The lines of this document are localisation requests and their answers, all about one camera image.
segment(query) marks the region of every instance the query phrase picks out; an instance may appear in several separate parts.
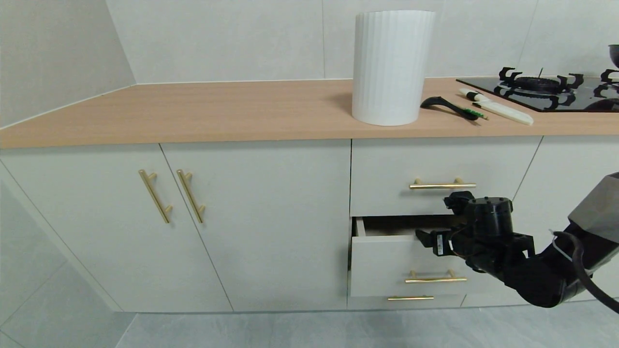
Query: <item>gold bar handle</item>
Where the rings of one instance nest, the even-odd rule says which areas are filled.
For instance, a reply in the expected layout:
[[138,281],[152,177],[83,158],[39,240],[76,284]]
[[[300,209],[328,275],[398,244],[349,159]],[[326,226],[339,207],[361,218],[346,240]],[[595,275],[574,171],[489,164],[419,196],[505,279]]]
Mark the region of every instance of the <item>gold bar handle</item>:
[[144,184],[146,185],[146,189],[149,190],[150,197],[152,197],[153,201],[155,201],[155,205],[157,206],[157,210],[159,210],[159,213],[161,213],[161,217],[163,217],[163,221],[166,224],[169,224],[170,218],[168,218],[168,214],[172,210],[172,206],[167,206],[166,208],[163,208],[163,204],[161,204],[161,200],[159,200],[159,197],[157,196],[157,193],[155,192],[155,188],[153,188],[153,184],[152,184],[152,181],[157,177],[157,173],[148,175],[146,174],[146,171],[143,169],[140,169],[138,173],[140,173],[140,177],[142,178],[142,181],[144,181]]
[[415,179],[415,183],[409,185],[410,189],[463,189],[463,188],[475,188],[477,184],[475,183],[464,183],[462,179],[456,178],[451,184],[424,184],[421,179]]
[[447,271],[450,277],[445,278],[417,278],[417,274],[415,271],[410,272],[410,276],[412,279],[406,279],[404,282],[406,284],[419,284],[419,283],[451,283],[451,282],[465,282],[468,279],[466,277],[456,277],[453,270]]
[[196,215],[198,222],[202,224],[203,223],[202,213],[204,212],[204,209],[206,209],[206,207],[205,206],[198,207],[196,204],[196,198],[191,192],[191,187],[189,186],[189,181],[191,180],[192,174],[191,173],[185,174],[183,173],[182,169],[177,170],[176,173],[178,174],[178,178],[181,180],[183,189],[185,190],[185,193],[187,194],[187,197],[189,198],[189,203],[191,204],[191,207],[194,210],[194,214]]
[[411,297],[389,297],[387,301],[415,301],[415,300],[434,300],[434,296],[411,296]]

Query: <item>countertop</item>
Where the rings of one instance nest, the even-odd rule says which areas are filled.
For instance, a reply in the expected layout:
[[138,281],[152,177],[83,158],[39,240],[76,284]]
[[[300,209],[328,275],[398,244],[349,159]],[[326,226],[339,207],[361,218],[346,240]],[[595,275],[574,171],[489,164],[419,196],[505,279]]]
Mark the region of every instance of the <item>countertop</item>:
[[[423,98],[461,106],[454,78],[426,79]],[[352,80],[206,82],[135,85],[49,112],[0,131],[0,148],[398,137],[619,135],[618,113],[530,114],[533,126],[485,112],[471,122],[421,109],[405,126],[382,127],[351,116]]]

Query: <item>black glass cooktop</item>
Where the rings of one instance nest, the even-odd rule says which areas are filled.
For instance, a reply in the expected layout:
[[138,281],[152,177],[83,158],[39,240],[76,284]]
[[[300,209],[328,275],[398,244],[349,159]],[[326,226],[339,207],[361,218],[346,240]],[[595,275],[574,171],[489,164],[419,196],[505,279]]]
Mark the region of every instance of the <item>black glass cooktop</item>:
[[600,77],[519,77],[510,67],[499,77],[458,79],[481,92],[493,94],[541,112],[619,113],[619,71],[606,70]]

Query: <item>kitchen knife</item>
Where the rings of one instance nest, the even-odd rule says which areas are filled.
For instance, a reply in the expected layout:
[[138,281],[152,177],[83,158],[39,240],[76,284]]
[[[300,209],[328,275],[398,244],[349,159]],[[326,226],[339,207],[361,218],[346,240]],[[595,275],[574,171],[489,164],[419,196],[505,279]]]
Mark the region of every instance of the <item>kitchen knife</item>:
[[503,116],[509,120],[516,121],[518,123],[526,124],[528,126],[533,124],[533,117],[530,115],[507,107],[503,104],[493,102],[483,94],[471,89],[462,88],[460,93],[473,101],[473,105],[480,107],[484,110],[488,110],[492,113],[496,113],[499,116]]

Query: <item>white cylindrical container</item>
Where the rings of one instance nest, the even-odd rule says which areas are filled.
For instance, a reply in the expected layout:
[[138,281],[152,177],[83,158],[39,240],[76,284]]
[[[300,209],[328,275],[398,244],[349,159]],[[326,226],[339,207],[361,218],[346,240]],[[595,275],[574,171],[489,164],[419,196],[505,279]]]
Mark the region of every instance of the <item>white cylindrical container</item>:
[[434,12],[381,11],[357,15],[352,116],[399,126],[419,116]]

